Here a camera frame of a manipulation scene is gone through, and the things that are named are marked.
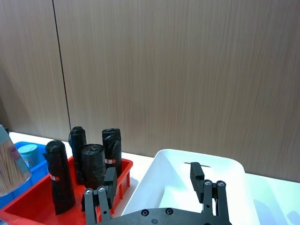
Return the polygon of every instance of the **teal lid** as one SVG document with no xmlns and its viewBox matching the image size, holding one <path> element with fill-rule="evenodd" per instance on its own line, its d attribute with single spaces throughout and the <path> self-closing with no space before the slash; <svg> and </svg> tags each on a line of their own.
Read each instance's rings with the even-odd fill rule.
<svg viewBox="0 0 300 225">
<path fill-rule="evenodd" d="M 36 151 L 37 148 L 38 148 L 38 146 L 35 144 L 27 144 L 27 145 L 20 147 L 18 149 L 18 152 L 20 153 L 21 156 L 30 155 L 34 151 Z"/>
</svg>

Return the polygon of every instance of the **white table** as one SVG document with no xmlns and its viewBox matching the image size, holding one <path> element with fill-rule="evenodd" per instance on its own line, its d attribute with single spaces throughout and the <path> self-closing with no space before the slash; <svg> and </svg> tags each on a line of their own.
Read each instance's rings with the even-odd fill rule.
<svg viewBox="0 0 300 225">
<path fill-rule="evenodd" d="M 24 135 L 11 132 L 10 138 L 14 143 L 26 141 L 47 144 L 51 139 Z M 67 142 L 67 156 L 72 156 L 72 151 Z M 130 170 L 130 188 L 118 205 L 115 216 L 124 210 L 129 198 L 137 184 L 143 179 L 153 158 L 135 154 L 122 153 L 122 158 L 133 161 Z M 246 174 L 251 188 L 255 208 L 262 225 L 300 225 L 300 183 L 267 178 L 258 175 Z"/>
</svg>

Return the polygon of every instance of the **red tray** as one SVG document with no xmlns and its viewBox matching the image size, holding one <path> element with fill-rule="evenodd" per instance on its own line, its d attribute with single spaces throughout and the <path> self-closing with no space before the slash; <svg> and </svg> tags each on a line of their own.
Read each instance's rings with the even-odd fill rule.
<svg viewBox="0 0 300 225">
<path fill-rule="evenodd" d="M 111 214 L 130 186 L 130 168 L 133 162 L 122 159 L 122 173 L 118 178 L 116 196 L 113 200 Z M 55 215 L 52 202 L 52 188 L 48 174 L 10 204 L 0 210 L 0 218 L 12 225 L 84 225 L 85 213 L 81 211 L 81 198 L 85 187 L 77 185 L 73 166 L 73 157 L 69 159 L 69 168 L 75 193 L 76 204 L 67 212 Z"/>
</svg>

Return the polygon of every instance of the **blue container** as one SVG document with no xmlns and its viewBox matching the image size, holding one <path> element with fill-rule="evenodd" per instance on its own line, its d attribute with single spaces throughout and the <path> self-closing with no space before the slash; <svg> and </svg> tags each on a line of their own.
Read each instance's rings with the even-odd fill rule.
<svg viewBox="0 0 300 225">
<path fill-rule="evenodd" d="M 39 163 L 35 167 L 30 169 L 31 178 L 25 184 L 17 188 L 15 191 L 3 197 L 0 197 L 0 209 L 6 204 L 10 203 L 13 199 L 22 194 L 24 191 L 28 190 L 31 186 L 33 186 L 35 183 L 37 183 L 40 179 L 42 179 L 49 173 L 47 161 L 42 155 L 42 153 L 45 153 L 45 145 L 30 142 L 18 142 L 15 144 L 15 147 L 18 149 L 27 144 L 35 144 L 37 146 Z"/>
</svg>

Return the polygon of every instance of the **wood panel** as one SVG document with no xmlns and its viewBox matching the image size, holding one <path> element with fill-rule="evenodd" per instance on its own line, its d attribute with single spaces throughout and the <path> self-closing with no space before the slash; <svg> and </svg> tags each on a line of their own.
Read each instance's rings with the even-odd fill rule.
<svg viewBox="0 0 300 225">
<path fill-rule="evenodd" d="M 71 126 L 300 181 L 298 0 L 55 0 Z"/>
<path fill-rule="evenodd" d="M 0 1 L 0 123 L 66 140 L 69 121 L 51 0 Z"/>
</svg>

